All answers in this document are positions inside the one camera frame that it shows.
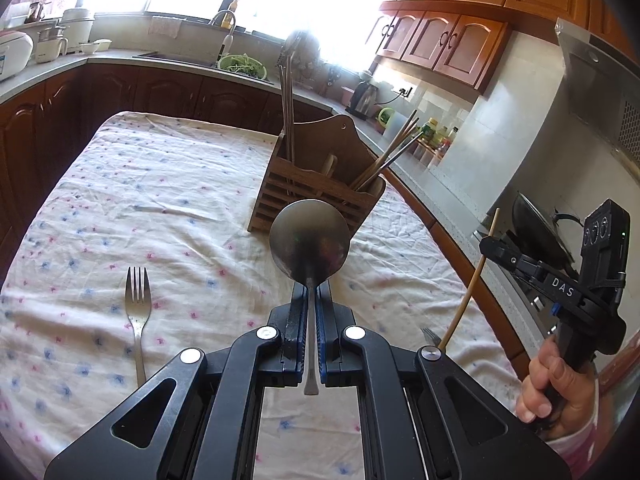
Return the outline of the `person's right hand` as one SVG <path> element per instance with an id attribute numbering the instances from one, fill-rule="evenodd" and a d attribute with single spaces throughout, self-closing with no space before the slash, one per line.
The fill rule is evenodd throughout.
<path id="1" fill-rule="evenodd" d="M 529 362 L 528 375 L 522 382 L 515 414 L 530 424 L 551 415 L 552 402 L 544 393 L 552 387 L 565 401 L 559 417 L 548 430 L 550 440 L 568 437 L 582 430 L 592 419 L 596 406 L 597 381 L 593 366 L 586 364 L 579 372 L 560 357 L 555 338 L 550 336 L 536 358 Z"/>

